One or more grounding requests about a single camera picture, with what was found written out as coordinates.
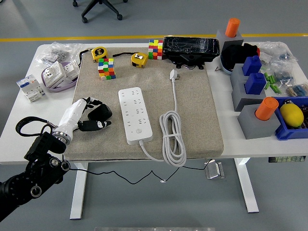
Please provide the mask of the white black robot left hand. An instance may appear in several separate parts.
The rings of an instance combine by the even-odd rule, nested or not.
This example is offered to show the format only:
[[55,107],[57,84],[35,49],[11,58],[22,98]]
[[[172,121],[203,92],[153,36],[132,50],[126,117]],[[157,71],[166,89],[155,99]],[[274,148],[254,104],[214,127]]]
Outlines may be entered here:
[[69,143],[73,139],[73,131],[101,130],[111,125],[108,120],[111,116],[112,111],[106,104],[92,97],[82,98],[66,109],[52,135]]

